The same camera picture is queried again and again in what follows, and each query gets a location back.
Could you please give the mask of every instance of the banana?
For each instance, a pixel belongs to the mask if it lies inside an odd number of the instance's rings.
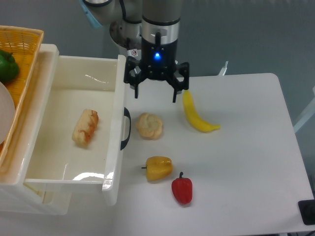
[[[186,117],[190,124],[201,132],[211,132],[213,130],[220,129],[219,124],[211,124],[203,120],[197,113],[192,95],[188,90],[184,91],[183,94],[183,106],[185,110]]]

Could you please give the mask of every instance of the toy food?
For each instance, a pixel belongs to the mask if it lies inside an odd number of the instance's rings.
[[[0,82],[5,84],[19,74],[19,66],[12,53],[0,49]]]
[[[179,178],[172,182],[172,192],[179,203],[188,204],[191,202],[192,182],[189,178],[183,178],[183,172],[180,172]]]
[[[136,123],[139,134],[147,139],[158,139],[162,133],[163,122],[155,114],[142,113]]]
[[[85,109],[72,132],[72,140],[79,146],[86,147],[96,130],[98,115],[94,110]]]
[[[213,130],[220,129],[221,126],[219,124],[211,124],[203,120],[198,115],[193,103],[192,95],[188,90],[185,90],[183,94],[183,106],[188,121],[193,127],[198,129],[199,131],[210,132]]]
[[[152,156],[146,161],[146,177],[148,181],[164,178],[172,173],[172,160],[165,156]]]

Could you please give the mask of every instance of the bread roll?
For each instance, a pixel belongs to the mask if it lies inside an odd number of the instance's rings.
[[[96,130],[98,115],[94,110],[85,109],[72,132],[72,140],[79,146],[86,147]]]
[[[136,123],[139,134],[147,139],[158,139],[162,133],[162,126],[162,119],[150,113],[142,113]]]

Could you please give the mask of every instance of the yellow bell pepper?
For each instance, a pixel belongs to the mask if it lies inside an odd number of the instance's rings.
[[[157,180],[168,176],[173,171],[172,160],[165,156],[152,156],[146,161],[146,177],[148,181]]]

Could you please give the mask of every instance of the table surface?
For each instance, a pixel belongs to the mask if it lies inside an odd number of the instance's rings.
[[[146,80],[139,98],[127,89],[131,138],[124,150],[117,204],[101,195],[73,194],[65,216],[0,212],[4,235],[236,236],[314,230],[302,222],[298,201],[313,195],[287,112],[273,74],[196,77],[190,91],[201,117],[221,124],[204,134],[187,122],[182,96]],[[159,140],[139,137],[137,117],[163,119]],[[141,166],[148,157],[168,156],[173,173],[149,183]],[[179,205],[171,182],[183,171],[193,200]]]

